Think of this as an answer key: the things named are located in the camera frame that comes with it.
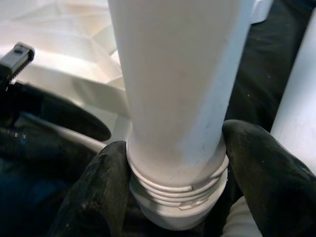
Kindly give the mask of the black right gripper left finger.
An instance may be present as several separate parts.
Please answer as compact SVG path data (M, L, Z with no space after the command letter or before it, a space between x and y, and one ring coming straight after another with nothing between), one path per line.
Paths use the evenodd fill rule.
M68 191L50 237L122 237L129 196L126 142L103 148Z

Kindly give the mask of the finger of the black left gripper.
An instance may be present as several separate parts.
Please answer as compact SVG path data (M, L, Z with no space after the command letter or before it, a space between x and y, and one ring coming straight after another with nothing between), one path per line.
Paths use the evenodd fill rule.
M112 132L95 115L74 102L30 84L13 86L13 101L19 112L80 133L99 142L112 137Z

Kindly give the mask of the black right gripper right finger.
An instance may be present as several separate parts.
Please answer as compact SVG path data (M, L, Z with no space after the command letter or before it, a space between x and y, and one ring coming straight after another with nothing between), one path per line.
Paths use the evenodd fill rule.
M235 180L264 237L316 235L316 176L264 128L226 120L222 132Z

